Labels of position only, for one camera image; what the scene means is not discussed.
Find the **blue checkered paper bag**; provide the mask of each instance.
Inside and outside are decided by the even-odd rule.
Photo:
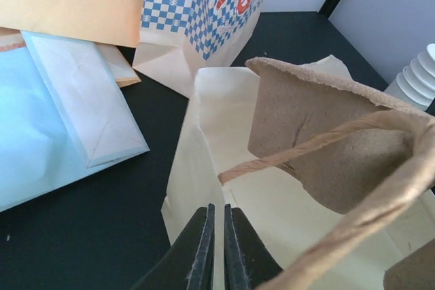
[[[133,67],[189,97],[196,71],[226,67],[251,37],[263,0],[144,0]]]

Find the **envelope flap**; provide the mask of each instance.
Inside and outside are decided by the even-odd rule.
[[[148,150],[93,42],[28,32],[23,36],[87,167]]]

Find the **kraft paper bag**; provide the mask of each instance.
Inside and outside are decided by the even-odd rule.
[[[201,67],[230,66],[263,0],[145,0],[133,68],[189,97]]]
[[[432,289],[433,256],[419,249],[434,246],[435,197],[426,192],[434,118],[352,81],[336,58],[324,61],[308,65],[314,71],[256,59],[252,70],[196,76],[162,215],[173,242],[198,207],[215,205],[215,289],[224,288],[226,203],[243,210],[287,268],[262,289],[401,289],[394,286],[405,281],[403,289]],[[340,125],[369,130],[347,136]],[[307,143],[316,135],[323,148]],[[331,135],[342,139],[326,145],[322,137]],[[312,152],[296,158],[304,150]],[[410,268],[422,260],[420,270]]]
[[[0,26],[135,47],[143,0],[0,0]]]

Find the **bag handle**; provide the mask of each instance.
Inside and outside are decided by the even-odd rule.
[[[239,164],[219,175],[223,185],[241,175],[276,166],[344,139],[351,133],[369,129],[399,130],[413,134],[413,157],[347,213],[331,232],[258,290],[305,290],[363,239],[390,224],[412,205],[434,180],[435,119],[405,111],[378,111],[346,122],[292,149]]]

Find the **brown paper bag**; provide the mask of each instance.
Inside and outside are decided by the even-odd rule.
[[[349,211],[259,288],[307,289],[431,186],[435,118],[353,81],[270,59],[250,60],[247,66],[261,77],[249,150],[262,159],[221,173],[221,183],[278,166],[320,204]],[[434,248],[429,242],[391,267],[385,289],[433,289]]]
[[[143,0],[0,0],[0,26],[135,47]]]

